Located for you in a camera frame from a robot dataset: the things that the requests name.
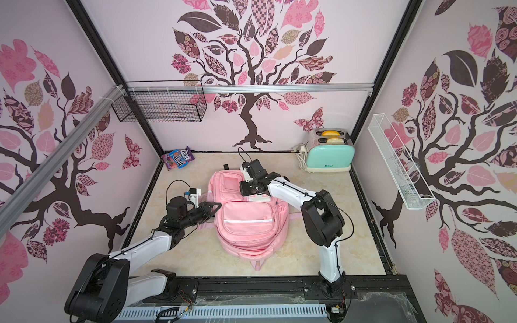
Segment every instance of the white zipper trim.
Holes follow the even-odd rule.
[[[273,222],[273,219],[264,220],[224,220],[226,223],[259,223],[259,222]]]

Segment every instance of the butterfly decal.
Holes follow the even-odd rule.
[[[124,160],[124,164],[122,165],[122,169],[125,170],[131,166],[137,167],[140,165],[140,161],[137,155],[140,155],[140,150],[142,150],[137,144],[133,143],[128,135],[126,135],[126,146],[129,150],[129,156]]]
[[[316,112],[314,112],[314,114],[312,115],[312,118],[310,120],[297,119],[297,120],[294,120],[294,123],[296,123],[300,127],[303,127],[304,131],[309,132],[314,128],[323,127],[324,120],[322,119],[322,117],[323,117],[323,107],[316,110]]]

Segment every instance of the candy bag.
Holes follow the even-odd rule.
[[[173,168],[183,168],[195,158],[189,146],[187,146],[185,149],[176,149],[162,155],[162,159],[167,169],[171,170]]]

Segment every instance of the black wire basket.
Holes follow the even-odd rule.
[[[206,112],[203,86],[130,88],[111,104],[120,122],[137,121],[133,109],[138,109],[147,121],[201,122]]]

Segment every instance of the white wire basket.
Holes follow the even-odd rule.
[[[391,129],[395,133],[395,137],[390,141],[384,131]],[[393,142],[403,141],[400,139],[399,134],[395,128],[391,125],[388,117],[384,113],[377,113],[373,115],[373,118],[368,126],[368,131],[373,137],[373,141],[379,148],[381,156],[388,166],[389,172],[397,185],[397,189],[404,200],[404,204],[408,210],[421,210],[427,205],[432,203],[436,198],[433,192],[429,188],[429,185],[422,176],[420,169],[418,169],[417,163],[413,160],[413,157],[405,145],[401,145],[399,149],[404,149],[405,156],[410,160],[406,167],[402,164],[397,152],[392,146]],[[412,178],[422,179],[426,186],[425,192],[419,192],[415,184],[413,184]]]

